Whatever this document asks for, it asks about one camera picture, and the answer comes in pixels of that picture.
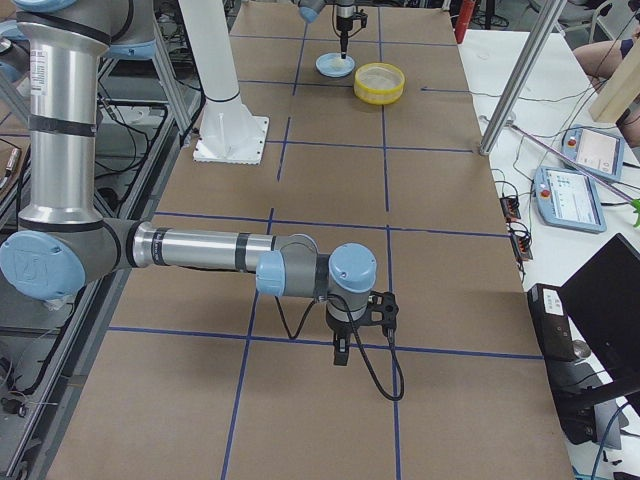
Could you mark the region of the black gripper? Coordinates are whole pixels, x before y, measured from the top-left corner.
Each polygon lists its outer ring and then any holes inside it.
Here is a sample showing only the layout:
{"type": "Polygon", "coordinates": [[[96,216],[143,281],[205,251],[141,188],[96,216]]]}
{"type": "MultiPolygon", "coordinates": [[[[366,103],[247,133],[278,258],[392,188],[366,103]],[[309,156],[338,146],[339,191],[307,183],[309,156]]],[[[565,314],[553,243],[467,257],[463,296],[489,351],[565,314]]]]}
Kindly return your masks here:
{"type": "Polygon", "coordinates": [[[330,314],[326,315],[326,323],[333,332],[333,365],[347,366],[349,360],[349,344],[353,329],[351,322],[341,321],[330,314]]]}
{"type": "Polygon", "coordinates": [[[341,59],[346,59],[348,52],[348,36],[353,29],[354,5],[338,4],[335,11],[335,25],[340,36],[341,59]]]}

